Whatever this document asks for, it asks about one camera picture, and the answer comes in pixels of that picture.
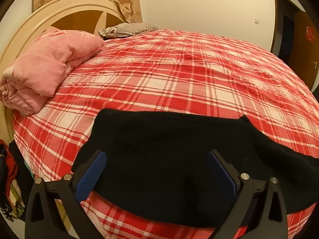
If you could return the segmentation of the cream wooden headboard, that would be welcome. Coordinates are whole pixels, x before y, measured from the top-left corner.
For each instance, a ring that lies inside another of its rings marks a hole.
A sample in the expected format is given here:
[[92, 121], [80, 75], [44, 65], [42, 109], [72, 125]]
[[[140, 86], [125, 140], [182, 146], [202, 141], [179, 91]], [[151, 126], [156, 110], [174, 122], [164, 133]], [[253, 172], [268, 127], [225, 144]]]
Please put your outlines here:
[[124, 23], [113, 0], [54, 0], [32, 13], [10, 36], [1, 53], [1, 73], [46, 30], [82, 30], [96, 36], [107, 27]]

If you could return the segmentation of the black pants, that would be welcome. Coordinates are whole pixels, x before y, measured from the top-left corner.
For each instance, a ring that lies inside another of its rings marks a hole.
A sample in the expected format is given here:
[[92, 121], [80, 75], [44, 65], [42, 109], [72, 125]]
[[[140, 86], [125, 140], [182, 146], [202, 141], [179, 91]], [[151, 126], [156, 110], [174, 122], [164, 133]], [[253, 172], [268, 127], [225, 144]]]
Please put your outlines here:
[[215, 228], [236, 196], [212, 162], [213, 149], [253, 179], [277, 178], [288, 213], [318, 201], [318, 159], [274, 142], [246, 116], [103, 109], [71, 170], [101, 150], [107, 160], [94, 188], [100, 196], [153, 221]]

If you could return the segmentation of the grey striped pillow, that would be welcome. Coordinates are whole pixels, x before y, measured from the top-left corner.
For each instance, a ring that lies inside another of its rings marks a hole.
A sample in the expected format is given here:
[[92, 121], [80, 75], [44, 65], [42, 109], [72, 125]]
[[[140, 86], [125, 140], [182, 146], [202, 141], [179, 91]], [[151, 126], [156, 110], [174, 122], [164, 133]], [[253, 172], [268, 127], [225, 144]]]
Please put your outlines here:
[[126, 38], [158, 30], [158, 27], [149, 23], [121, 23], [116, 26], [100, 30], [98, 33], [104, 39]]

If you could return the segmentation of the red plaid bed sheet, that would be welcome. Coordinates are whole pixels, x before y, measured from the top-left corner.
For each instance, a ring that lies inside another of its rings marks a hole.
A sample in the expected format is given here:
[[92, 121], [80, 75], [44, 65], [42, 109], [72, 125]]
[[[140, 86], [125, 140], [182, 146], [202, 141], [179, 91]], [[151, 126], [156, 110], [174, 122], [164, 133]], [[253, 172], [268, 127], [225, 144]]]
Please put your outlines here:
[[77, 67], [37, 114], [14, 113], [14, 139], [36, 176], [71, 170], [103, 108], [238, 118], [318, 157], [318, 102], [297, 75], [254, 44], [159, 30], [105, 42]]

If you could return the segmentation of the pink folded quilt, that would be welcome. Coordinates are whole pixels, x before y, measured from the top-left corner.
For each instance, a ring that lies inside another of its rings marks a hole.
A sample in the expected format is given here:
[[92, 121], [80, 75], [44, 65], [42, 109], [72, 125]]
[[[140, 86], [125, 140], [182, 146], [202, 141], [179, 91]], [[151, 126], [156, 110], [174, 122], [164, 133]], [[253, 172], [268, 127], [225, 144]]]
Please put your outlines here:
[[70, 72], [103, 46], [86, 31], [45, 31], [4, 70], [1, 102], [26, 116], [38, 113]]

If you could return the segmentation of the clothes pile beside bed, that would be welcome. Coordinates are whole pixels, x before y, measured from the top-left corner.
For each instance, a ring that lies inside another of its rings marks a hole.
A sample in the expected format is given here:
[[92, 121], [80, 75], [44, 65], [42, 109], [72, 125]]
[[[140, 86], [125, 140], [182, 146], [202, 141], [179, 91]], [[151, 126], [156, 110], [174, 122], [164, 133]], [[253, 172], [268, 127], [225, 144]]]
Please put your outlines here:
[[25, 221], [33, 177], [16, 142], [1, 141], [1, 212], [11, 222]]

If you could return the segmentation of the brown wooden door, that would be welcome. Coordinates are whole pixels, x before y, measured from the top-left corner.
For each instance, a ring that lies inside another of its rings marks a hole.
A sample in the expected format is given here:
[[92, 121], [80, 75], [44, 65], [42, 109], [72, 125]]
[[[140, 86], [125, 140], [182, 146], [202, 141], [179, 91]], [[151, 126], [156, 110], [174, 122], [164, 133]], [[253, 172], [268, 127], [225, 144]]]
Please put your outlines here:
[[308, 14], [295, 13], [294, 38], [288, 66], [312, 88], [318, 73], [318, 31]]

